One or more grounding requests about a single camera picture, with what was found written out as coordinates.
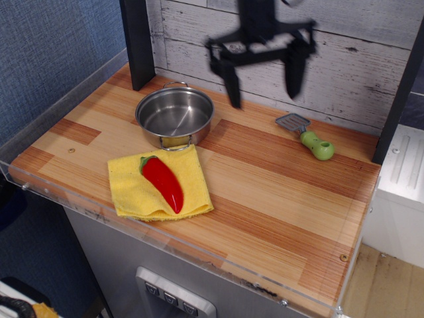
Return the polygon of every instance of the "spatula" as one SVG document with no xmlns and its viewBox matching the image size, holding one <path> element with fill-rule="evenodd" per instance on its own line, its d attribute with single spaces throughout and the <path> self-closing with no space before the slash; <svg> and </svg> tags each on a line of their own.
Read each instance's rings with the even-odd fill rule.
<svg viewBox="0 0 424 318">
<path fill-rule="evenodd" d="M 300 141 L 304 144 L 318 160 L 328 160 L 333 157 L 334 146 L 328 141 L 321 140 L 312 131 L 306 131 L 306 126 L 311 124 L 309 119 L 295 113 L 290 113 L 277 118 L 276 123 L 289 131 L 299 130 Z"/>
</svg>

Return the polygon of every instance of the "screw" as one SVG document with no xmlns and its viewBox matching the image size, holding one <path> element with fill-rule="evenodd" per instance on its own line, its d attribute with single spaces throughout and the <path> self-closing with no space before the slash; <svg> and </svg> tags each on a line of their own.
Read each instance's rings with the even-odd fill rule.
<svg viewBox="0 0 424 318">
<path fill-rule="evenodd" d="M 347 262 L 349 260 L 349 256 L 346 254 L 341 254 L 340 259 L 342 262 Z"/>
<path fill-rule="evenodd" d="M 280 300 L 280 306 L 287 307 L 289 305 L 288 300 L 282 299 Z"/>
</svg>

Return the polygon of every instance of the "green spatula handle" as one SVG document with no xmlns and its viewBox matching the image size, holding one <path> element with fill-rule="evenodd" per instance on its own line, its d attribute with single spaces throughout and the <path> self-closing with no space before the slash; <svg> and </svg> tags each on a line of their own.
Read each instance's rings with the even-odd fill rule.
<svg viewBox="0 0 424 318">
<path fill-rule="evenodd" d="M 312 151 L 313 155 L 318 160 L 328 160 L 334 154 L 333 144 L 319 139 L 312 131 L 305 131 L 301 133 L 300 140 L 302 141 L 302 144 Z"/>
</svg>

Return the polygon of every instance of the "whitewashed wood wall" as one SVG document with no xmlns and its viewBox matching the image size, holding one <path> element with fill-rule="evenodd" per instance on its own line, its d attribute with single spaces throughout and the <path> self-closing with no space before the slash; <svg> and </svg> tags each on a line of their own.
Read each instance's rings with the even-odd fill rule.
<svg viewBox="0 0 424 318">
<path fill-rule="evenodd" d="M 147 0 L 156 73 L 215 91 L 207 37 L 239 25 L 235 0 Z M 318 54 L 307 64 L 302 93 L 291 100 L 284 66 L 237 68 L 242 98 L 379 135 L 392 106 L 424 15 L 424 0 L 304 0 L 289 8 L 276 0 L 279 21 L 314 19 Z"/>
</svg>

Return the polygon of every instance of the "pot handle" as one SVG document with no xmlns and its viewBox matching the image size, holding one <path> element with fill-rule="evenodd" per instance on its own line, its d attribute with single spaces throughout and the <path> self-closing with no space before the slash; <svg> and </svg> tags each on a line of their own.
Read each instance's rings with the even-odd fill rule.
<svg viewBox="0 0 424 318">
<path fill-rule="evenodd" d="M 184 149 L 187 149 L 188 147 L 190 147 L 190 145 L 191 145 L 191 135 L 190 135 L 190 137 L 188 139 L 187 146 L 184 146 L 182 148 L 167 148 L 167 147 L 165 147 L 164 144 L 162 143 L 162 137 L 159 138 L 159 141 L 160 141 L 160 147 L 163 150 L 166 150 L 166 151 L 180 151 L 180 150 L 184 150 Z"/>
<path fill-rule="evenodd" d="M 171 85 L 171 84 L 184 84 L 185 86 L 188 87 L 188 84 L 184 81 L 170 81 L 169 83 L 164 84 L 164 88 L 168 85 Z"/>
</svg>

